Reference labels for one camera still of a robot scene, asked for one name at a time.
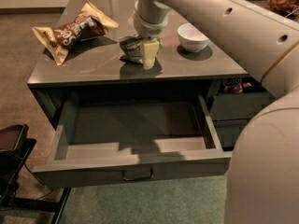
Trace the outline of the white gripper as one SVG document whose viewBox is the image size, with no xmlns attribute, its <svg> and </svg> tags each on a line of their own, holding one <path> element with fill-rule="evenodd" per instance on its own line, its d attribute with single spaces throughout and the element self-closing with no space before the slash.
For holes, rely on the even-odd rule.
<svg viewBox="0 0 299 224">
<path fill-rule="evenodd" d="M 145 70 L 153 67 L 156 55 L 159 50 L 159 42 L 156 38 L 160 37 L 164 31 L 163 23 L 148 23 L 144 21 L 137 13 L 133 15 L 134 27 L 140 37 L 149 38 L 141 42 L 140 49 L 142 54 L 142 63 Z"/>
</svg>

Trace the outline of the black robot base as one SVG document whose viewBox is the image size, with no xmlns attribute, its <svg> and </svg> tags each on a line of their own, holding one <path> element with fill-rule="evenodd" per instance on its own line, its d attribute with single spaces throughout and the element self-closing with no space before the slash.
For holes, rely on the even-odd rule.
<svg viewBox="0 0 299 224">
<path fill-rule="evenodd" d="M 38 181 L 37 176 L 26 166 L 36 140 L 28 138 L 26 124 L 11 125 L 0 130 L 0 207 L 1 211 L 24 209 L 53 213 L 51 224 L 60 224 L 71 188 L 65 188 L 58 202 L 16 197 L 19 187 L 18 177 L 21 169 L 27 171 Z"/>
</svg>

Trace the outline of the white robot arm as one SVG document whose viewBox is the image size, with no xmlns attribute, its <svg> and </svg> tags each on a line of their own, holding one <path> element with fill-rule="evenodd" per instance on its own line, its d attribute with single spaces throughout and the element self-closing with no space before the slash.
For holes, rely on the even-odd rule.
<svg viewBox="0 0 299 224">
<path fill-rule="evenodd" d="M 297 22 L 246 0 L 138 0 L 140 34 L 156 34 L 163 7 L 203 32 L 273 98 L 235 141 L 224 224 L 299 224 Z"/>
</svg>

